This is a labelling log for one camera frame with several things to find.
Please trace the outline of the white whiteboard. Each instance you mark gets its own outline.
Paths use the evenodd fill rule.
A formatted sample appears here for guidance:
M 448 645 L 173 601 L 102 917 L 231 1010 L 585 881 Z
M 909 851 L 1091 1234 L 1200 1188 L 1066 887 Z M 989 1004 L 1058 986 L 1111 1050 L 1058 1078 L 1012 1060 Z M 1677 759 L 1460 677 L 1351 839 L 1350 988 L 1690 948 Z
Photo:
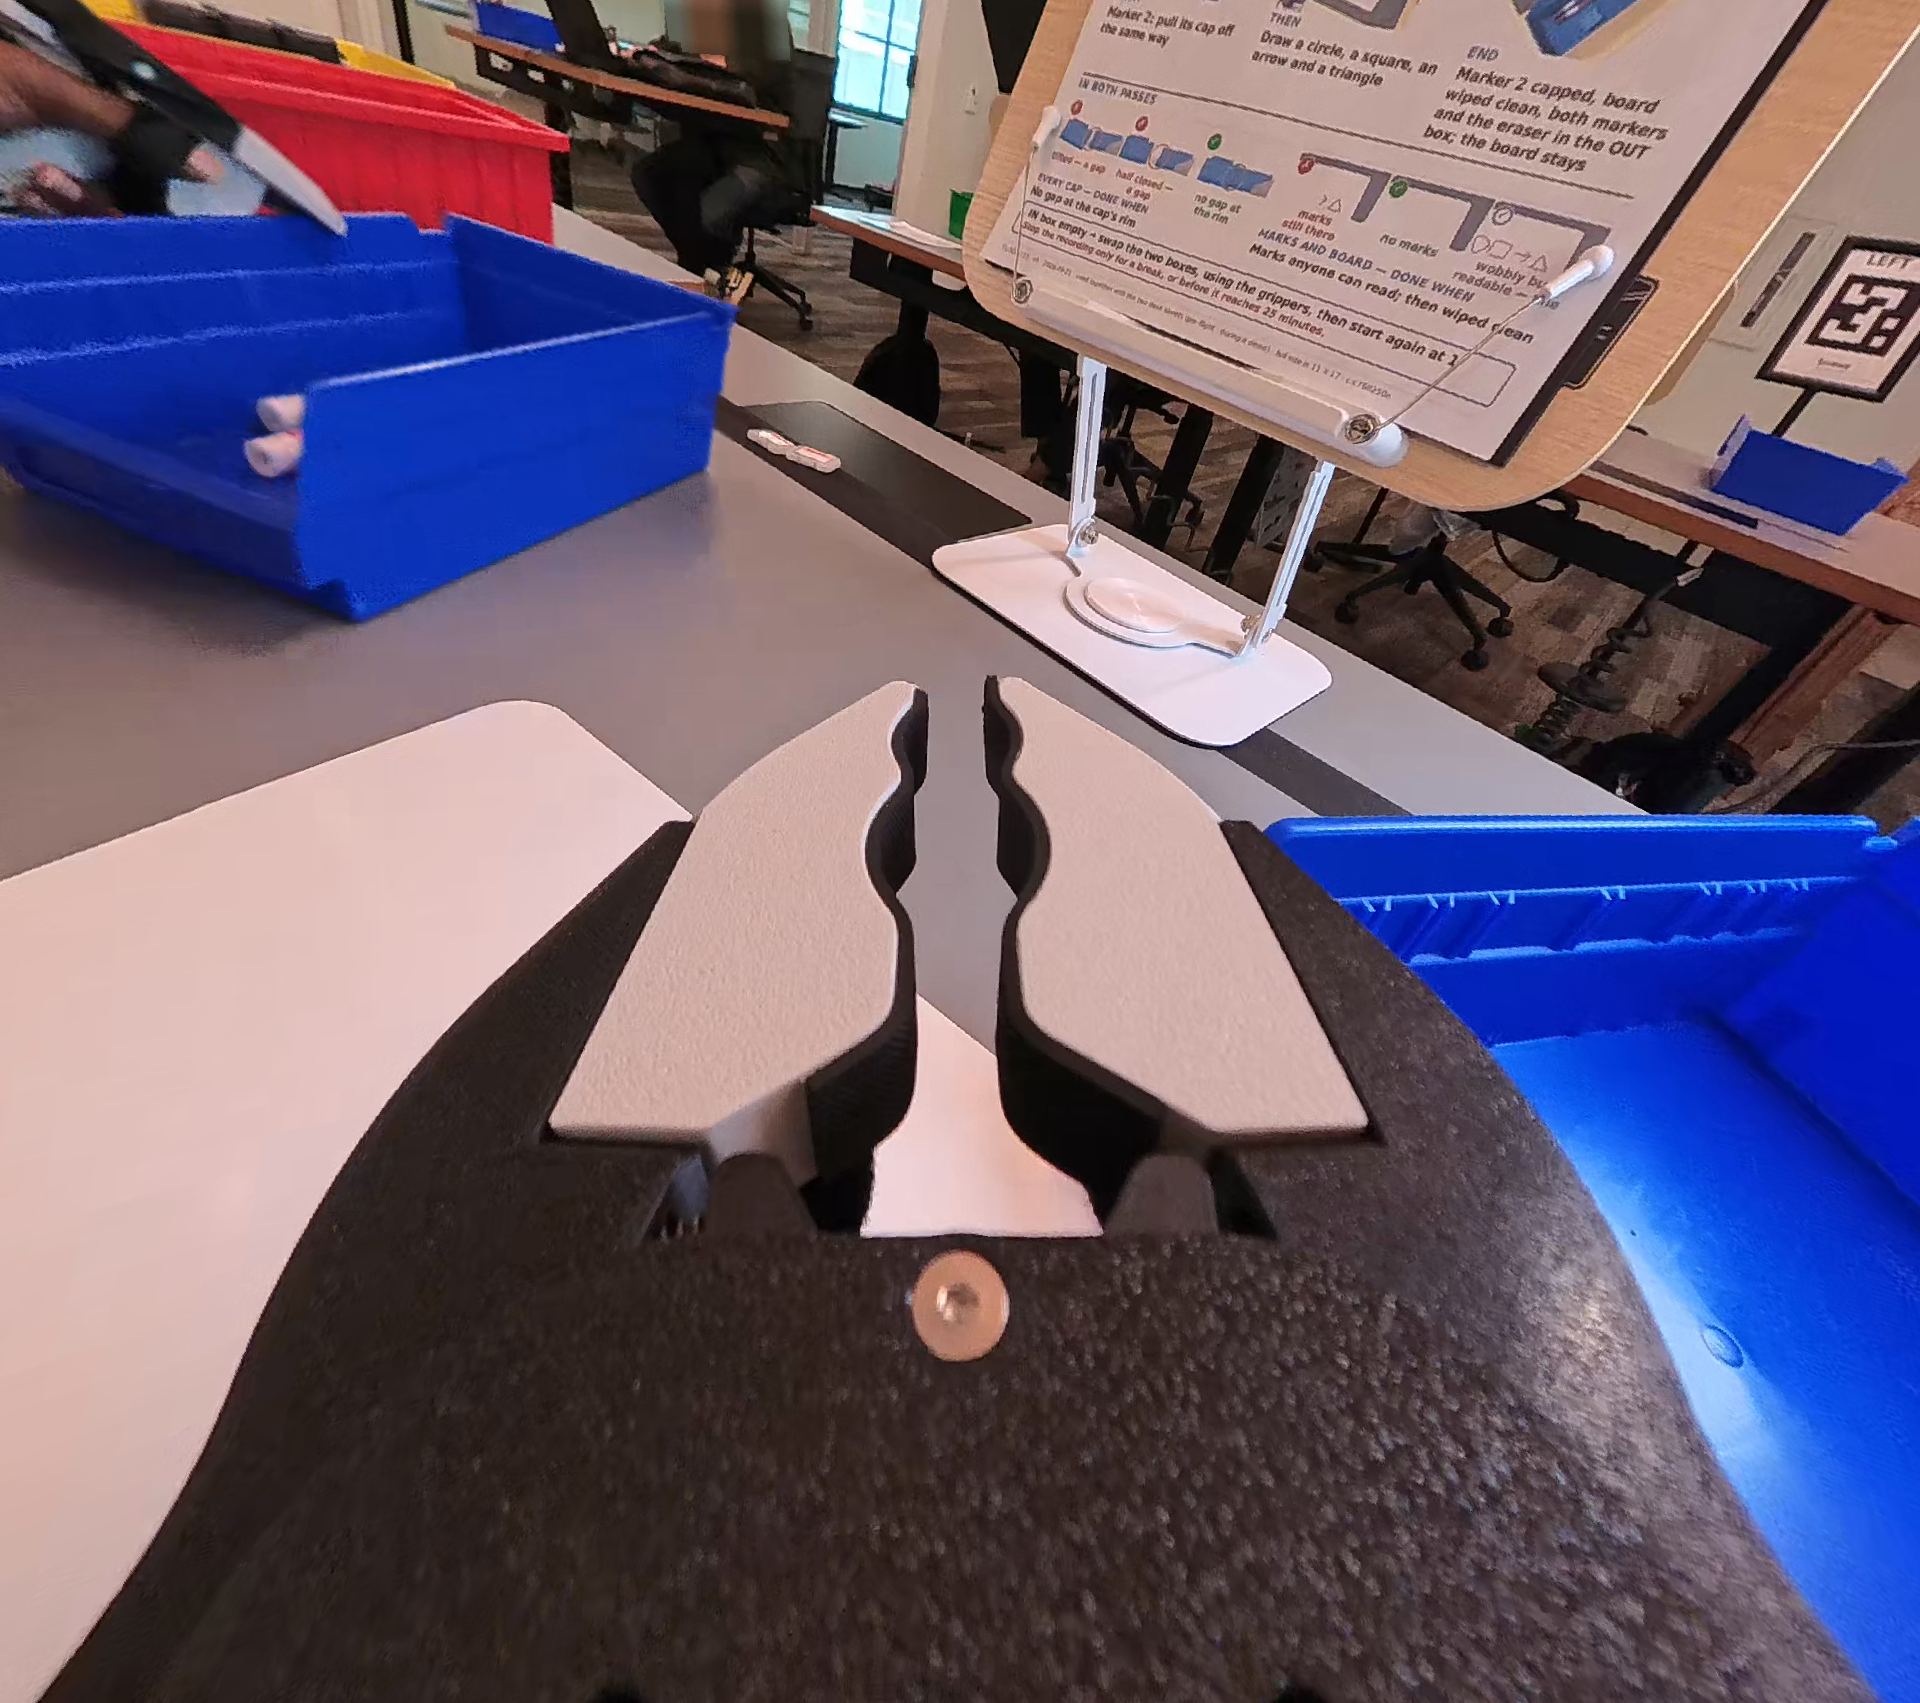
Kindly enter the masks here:
M 850 1182 L 550 1130 L 689 829 L 504 703 L 3 883 L 3 1698 L 1091 1684 L 907 1314 L 1067 1202 L 980 1036 Z

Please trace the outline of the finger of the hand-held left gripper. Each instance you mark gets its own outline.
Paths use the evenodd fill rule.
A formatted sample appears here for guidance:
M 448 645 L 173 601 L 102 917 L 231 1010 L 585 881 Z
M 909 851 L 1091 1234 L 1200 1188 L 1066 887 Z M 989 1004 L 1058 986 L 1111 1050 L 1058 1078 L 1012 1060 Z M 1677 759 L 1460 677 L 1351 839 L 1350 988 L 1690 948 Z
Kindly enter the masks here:
M 228 143 L 200 141 L 192 149 L 192 215 L 260 211 L 290 211 L 332 235 L 345 233 L 345 219 L 325 191 L 258 133 L 238 129 Z

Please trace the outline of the red plastic bin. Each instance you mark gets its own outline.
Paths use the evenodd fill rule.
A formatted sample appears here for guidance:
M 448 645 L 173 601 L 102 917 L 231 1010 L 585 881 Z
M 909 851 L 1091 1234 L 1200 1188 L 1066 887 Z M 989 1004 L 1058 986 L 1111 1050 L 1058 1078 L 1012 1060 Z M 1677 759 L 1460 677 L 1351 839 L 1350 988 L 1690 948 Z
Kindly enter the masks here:
M 453 85 L 127 23 L 121 31 L 310 175 L 341 211 L 468 217 L 554 239 L 558 131 Z

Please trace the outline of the person's left hand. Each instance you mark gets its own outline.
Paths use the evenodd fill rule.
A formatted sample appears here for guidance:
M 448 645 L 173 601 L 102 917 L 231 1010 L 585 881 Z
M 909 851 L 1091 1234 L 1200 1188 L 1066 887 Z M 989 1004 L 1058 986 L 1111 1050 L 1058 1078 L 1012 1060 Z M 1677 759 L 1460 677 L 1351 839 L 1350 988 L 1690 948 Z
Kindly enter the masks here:
M 219 181 L 225 165 L 204 145 L 187 147 L 172 127 L 151 121 L 145 111 L 127 99 L 100 89 L 84 77 L 46 61 L 37 53 L 12 41 L 1 45 L 1 129 L 64 129 L 81 131 L 118 145 L 132 131 L 158 131 L 159 153 L 173 161 L 166 173 L 196 181 Z M 108 217 L 120 209 L 92 181 L 78 179 L 54 163 L 32 165 L 9 189 L 9 203 L 22 215 Z

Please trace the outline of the black office chair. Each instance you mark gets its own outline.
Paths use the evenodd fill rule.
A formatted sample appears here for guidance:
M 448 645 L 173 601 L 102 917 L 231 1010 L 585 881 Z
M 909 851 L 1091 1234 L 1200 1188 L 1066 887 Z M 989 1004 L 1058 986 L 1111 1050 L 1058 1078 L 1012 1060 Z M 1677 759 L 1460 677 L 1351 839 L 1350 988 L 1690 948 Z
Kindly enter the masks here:
M 1490 667 L 1494 643 L 1515 631 L 1514 609 L 1452 553 L 1455 533 L 1452 517 L 1421 505 L 1410 505 L 1399 527 L 1399 539 L 1378 533 L 1387 503 L 1399 501 L 1385 487 L 1372 493 L 1366 509 L 1348 535 L 1316 537 L 1308 551 L 1311 569 L 1350 569 L 1357 581 L 1331 607 L 1342 627 L 1361 621 L 1361 603 L 1384 591 L 1406 599 L 1421 593 L 1440 601 L 1464 633 L 1457 667 L 1481 673 Z
M 711 273 L 720 299 L 740 305 L 755 291 L 782 301 L 801 331 L 814 327 L 806 291 L 764 263 L 759 233 L 810 227 L 828 179 L 828 129 L 834 105 L 831 57 L 796 49 L 786 63 L 779 111 L 789 129 L 769 133 L 766 153 L 731 165 L 702 195 L 702 223 L 714 239 L 728 239 L 728 257 Z

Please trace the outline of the black tape strip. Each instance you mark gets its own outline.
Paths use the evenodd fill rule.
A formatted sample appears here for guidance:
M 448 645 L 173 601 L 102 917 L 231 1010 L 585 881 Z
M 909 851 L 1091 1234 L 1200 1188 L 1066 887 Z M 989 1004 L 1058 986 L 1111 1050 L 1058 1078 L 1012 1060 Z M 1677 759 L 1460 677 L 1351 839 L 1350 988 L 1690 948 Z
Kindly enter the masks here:
M 933 459 L 931 455 L 931 445 L 944 439 L 935 429 L 931 429 L 929 425 L 924 425 L 917 419 L 906 419 L 904 427 L 906 427 L 906 437 L 899 439 L 902 445 L 913 447 L 929 463 L 947 467 L 937 459 Z M 959 445 L 957 457 L 959 457 L 959 465 L 947 467 L 947 469 L 964 475 L 968 481 L 972 481 L 973 487 L 985 489 L 991 495 L 995 495 L 1000 501 L 1008 503 L 1003 497 L 995 493 L 995 489 L 984 487 L 980 483 L 977 471 L 985 465 L 980 455 L 976 455 L 968 445 Z M 1392 817 L 1402 813 L 1402 807 L 1398 803 L 1384 799 L 1372 787 L 1364 785 L 1361 781 L 1346 775 L 1344 771 L 1331 765 L 1321 763 L 1318 757 L 1311 757 L 1302 747 L 1290 741 L 1284 741 L 1280 735 L 1276 735 L 1270 729 L 1262 729 L 1251 739 L 1226 747 L 1226 753 L 1233 761 L 1238 761 L 1242 767 L 1245 767 L 1247 771 L 1251 771 L 1253 775 L 1257 775 L 1260 779 L 1263 779 L 1266 783 L 1282 791 L 1285 797 L 1297 803 L 1304 803 L 1308 813 L 1333 815 L 1333 817 Z

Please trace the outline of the black rectangular panel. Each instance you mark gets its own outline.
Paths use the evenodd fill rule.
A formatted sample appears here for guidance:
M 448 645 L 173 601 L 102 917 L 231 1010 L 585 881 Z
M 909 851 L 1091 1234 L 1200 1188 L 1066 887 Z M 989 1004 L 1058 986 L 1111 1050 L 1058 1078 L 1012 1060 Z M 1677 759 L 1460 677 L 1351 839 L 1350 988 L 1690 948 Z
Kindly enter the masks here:
M 977 0 L 997 95 L 1012 95 L 1048 0 Z

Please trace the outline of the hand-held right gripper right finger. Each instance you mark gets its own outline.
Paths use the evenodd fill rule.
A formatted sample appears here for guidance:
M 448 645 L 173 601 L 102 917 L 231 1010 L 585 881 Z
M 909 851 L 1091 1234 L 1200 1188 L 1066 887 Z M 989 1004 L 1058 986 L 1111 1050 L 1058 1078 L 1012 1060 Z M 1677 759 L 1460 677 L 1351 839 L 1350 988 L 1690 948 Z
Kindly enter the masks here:
M 1155 757 L 1020 677 L 982 691 L 1002 1108 L 1044 1158 L 1350 1138 L 1367 1112 L 1229 831 Z

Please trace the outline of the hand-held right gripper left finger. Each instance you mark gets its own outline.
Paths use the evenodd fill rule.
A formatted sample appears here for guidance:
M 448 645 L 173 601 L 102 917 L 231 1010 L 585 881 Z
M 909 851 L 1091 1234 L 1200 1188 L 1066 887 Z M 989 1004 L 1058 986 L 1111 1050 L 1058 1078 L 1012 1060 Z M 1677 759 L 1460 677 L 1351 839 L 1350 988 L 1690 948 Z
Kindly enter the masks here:
M 916 1088 L 916 861 L 928 695 L 895 679 L 699 811 L 547 1114 L 558 1138 L 873 1166 Z

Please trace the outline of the yellow plastic bin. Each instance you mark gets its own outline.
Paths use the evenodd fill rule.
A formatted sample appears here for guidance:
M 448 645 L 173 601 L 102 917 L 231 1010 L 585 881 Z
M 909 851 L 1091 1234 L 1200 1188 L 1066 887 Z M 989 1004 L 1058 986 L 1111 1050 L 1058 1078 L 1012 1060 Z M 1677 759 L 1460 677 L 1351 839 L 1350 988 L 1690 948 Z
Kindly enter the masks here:
M 114 25 L 143 25 L 175 35 L 198 35 L 251 49 L 308 57 L 330 65 L 358 69 L 369 75 L 404 81 L 453 85 L 453 79 L 436 75 L 406 59 L 369 49 L 358 41 L 323 35 L 275 19 L 240 15 L 200 1 L 179 0 L 78 0 L 93 15 Z

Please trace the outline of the black bag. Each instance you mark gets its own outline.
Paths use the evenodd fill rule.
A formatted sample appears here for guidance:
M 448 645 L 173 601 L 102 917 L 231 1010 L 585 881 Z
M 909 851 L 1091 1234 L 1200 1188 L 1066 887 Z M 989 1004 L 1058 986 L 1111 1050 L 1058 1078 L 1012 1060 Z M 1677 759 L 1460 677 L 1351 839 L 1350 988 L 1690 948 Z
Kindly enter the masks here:
M 882 335 L 853 371 L 852 387 L 924 425 L 939 423 L 942 361 L 924 331 Z

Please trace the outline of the black white tag sign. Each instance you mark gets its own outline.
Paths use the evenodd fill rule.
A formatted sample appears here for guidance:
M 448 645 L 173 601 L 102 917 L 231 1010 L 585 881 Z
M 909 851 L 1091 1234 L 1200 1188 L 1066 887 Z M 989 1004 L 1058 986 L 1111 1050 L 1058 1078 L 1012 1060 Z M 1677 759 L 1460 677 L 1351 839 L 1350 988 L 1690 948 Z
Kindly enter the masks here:
M 1849 235 L 1756 377 L 1884 403 L 1918 351 L 1918 243 Z

